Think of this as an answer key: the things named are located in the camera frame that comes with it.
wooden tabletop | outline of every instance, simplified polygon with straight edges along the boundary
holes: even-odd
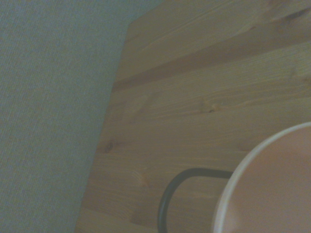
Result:
[[[310,7],[168,0],[133,22],[76,232],[107,232],[94,230],[107,216],[124,232],[131,224],[156,232],[161,195],[179,172],[234,171],[265,138],[311,121]],[[170,204],[169,232],[209,232],[226,183],[185,181]]]

black handle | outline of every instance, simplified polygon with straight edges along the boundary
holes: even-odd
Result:
[[[221,171],[221,170],[213,170],[208,168],[190,168],[180,172],[174,179],[169,183],[166,187],[161,202],[159,205],[159,210],[157,213],[157,229],[159,233],[167,233],[166,228],[166,217],[167,210],[169,208],[170,200],[178,188],[178,186],[185,181],[186,179],[194,176],[205,176],[205,177],[213,177],[213,178],[225,178],[229,179],[233,172],[231,171]]]

